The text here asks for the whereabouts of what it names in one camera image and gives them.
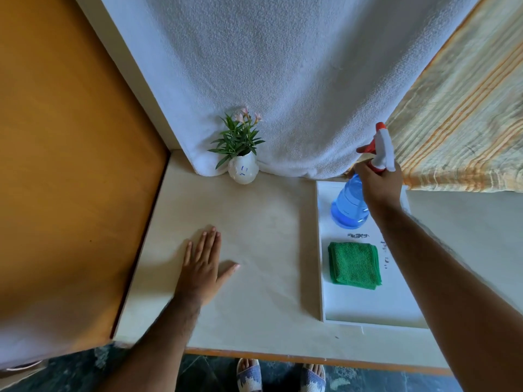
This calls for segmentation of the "person's left hand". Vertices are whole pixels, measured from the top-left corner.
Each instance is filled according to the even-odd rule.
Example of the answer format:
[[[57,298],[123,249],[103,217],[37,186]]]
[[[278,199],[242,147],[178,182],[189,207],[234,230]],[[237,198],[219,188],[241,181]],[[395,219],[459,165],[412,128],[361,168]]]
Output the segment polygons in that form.
[[[214,261],[212,263],[201,262],[200,235],[198,241],[196,243],[193,243],[190,264],[188,266],[183,266],[182,262],[180,276],[175,287],[175,297],[194,297],[200,303],[200,306],[207,305],[211,302],[211,300],[216,296],[221,287],[225,284],[216,283],[219,264],[235,263],[231,260],[227,260],[224,262],[220,261],[221,246],[222,235],[217,230],[217,239],[216,243],[214,244]]]

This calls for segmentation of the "person's right hand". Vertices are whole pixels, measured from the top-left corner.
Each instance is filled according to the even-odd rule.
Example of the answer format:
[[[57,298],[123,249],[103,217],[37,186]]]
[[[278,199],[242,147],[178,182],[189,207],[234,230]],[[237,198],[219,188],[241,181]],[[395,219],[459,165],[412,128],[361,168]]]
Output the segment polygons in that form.
[[[363,199],[373,217],[387,209],[401,209],[403,175],[400,164],[395,162],[395,171],[385,170],[381,175],[359,176],[363,184]]]

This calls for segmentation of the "blue spray bottle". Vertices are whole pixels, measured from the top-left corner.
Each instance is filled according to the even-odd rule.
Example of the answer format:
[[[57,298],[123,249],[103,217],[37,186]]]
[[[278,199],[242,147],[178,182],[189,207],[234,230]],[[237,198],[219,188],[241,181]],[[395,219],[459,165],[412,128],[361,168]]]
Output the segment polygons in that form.
[[[376,124],[376,133],[370,144],[360,147],[359,154],[372,154],[366,161],[367,167],[377,175],[384,171],[395,171],[395,154],[391,136],[383,122]],[[369,217],[363,199],[363,184],[357,173],[349,179],[330,207],[333,221],[344,229],[358,229]]]

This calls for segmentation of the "person's left forearm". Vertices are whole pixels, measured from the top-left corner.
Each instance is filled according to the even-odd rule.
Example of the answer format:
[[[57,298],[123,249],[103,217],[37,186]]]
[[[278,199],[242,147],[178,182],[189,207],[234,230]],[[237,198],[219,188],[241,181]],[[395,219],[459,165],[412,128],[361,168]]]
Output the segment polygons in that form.
[[[175,295],[96,392],[175,392],[181,359],[202,303],[195,292]]]

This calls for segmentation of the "person's right forearm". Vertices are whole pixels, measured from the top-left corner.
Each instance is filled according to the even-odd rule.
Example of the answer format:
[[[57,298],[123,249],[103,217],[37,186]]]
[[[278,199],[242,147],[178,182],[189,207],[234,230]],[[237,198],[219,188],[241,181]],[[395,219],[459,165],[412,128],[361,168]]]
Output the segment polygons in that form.
[[[369,209],[463,392],[523,392],[523,314],[398,202],[373,200]]]

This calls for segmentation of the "white flower pot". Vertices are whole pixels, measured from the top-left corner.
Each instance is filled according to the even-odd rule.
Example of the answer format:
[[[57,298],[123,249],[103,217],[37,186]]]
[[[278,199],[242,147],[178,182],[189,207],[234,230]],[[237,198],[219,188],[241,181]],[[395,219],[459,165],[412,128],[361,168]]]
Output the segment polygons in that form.
[[[243,156],[230,159],[227,171],[229,176],[238,184],[252,183],[259,172],[256,155],[250,151]]]

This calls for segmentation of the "green microfiber cloth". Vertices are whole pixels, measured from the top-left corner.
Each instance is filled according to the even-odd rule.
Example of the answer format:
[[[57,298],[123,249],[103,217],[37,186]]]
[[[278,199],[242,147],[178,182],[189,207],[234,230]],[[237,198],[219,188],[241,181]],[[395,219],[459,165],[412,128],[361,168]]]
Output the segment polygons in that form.
[[[332,242],[328,246],[330,278],[338,285],[375,290],[382,285],[378,249],[369,243]]]

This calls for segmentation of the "person's left slipper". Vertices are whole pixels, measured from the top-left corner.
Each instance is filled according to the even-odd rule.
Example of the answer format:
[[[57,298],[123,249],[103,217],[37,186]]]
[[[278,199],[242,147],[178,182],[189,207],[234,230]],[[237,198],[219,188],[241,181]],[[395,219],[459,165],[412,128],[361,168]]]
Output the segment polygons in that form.
[[[240,358],[236,368],[239,392],[263,392],[263,381],[258,359]]]

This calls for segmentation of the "person's slipper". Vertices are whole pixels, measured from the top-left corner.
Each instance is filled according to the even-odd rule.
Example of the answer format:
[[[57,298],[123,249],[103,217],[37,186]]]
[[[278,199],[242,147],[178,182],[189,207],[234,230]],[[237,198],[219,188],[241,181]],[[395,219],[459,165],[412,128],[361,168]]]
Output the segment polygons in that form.
[[[326,377],[322,364],[303,364],[299,392],[325,392]]]
[[[263,381],[258,359],[240,358],[236,368],[239,392],[263,392]]]

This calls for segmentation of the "white tray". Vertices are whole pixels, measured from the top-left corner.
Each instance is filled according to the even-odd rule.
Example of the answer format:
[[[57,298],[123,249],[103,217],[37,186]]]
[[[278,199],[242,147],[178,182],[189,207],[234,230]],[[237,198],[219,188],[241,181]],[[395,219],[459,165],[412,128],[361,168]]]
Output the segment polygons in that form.
[[[359,179],[317,182],[316,193],[322,321],[427,329]]]

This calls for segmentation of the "green plant with pink flowers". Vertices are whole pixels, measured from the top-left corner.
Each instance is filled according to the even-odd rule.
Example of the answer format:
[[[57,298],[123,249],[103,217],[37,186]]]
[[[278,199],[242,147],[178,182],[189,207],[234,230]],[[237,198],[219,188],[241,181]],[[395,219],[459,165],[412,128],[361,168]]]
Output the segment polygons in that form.
[[[248,154],[256,156],[257,147],[266,142],[259,137],[258,124],[263,120],[262,115],[259,112],[252,114],[244,107],[234,115],[226,114],[225,118],[220,119],[226,129],[219,133],[219,138],[211,142],[213,148],[208,149],[208,152],[220,156],[215,170],[219,170],[233,158]]]

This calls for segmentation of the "striped yellow curtain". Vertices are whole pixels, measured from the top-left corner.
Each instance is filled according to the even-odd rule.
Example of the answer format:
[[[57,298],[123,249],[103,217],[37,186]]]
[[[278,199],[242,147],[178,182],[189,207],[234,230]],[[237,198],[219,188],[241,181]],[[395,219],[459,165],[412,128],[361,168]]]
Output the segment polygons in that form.
[[[523,192],[523,0],[383,0],[365,91],[414,190]]]

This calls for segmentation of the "white towel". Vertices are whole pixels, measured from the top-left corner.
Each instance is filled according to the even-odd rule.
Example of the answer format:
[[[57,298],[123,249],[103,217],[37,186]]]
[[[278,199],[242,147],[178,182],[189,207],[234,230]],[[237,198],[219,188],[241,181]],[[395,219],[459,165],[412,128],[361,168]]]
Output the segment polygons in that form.
[[[342,174],[479,0],[101,0],[195,172],[261,114],[262,171]]]

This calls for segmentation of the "person's right slipper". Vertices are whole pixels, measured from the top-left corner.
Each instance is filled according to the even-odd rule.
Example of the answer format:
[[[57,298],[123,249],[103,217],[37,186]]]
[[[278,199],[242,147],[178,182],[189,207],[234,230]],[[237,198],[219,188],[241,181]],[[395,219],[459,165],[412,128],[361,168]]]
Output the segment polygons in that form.
[[[325,392],[326,377],[322,364],[303,364],[299,392]]]

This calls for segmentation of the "orange wooden cabinet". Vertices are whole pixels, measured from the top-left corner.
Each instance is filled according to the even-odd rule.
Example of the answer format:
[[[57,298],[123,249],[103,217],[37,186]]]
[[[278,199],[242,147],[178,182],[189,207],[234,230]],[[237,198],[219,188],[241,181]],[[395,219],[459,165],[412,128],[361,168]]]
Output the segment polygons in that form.
[[[166,161],[75,0],[0,0],[0,369],[109,342]]]

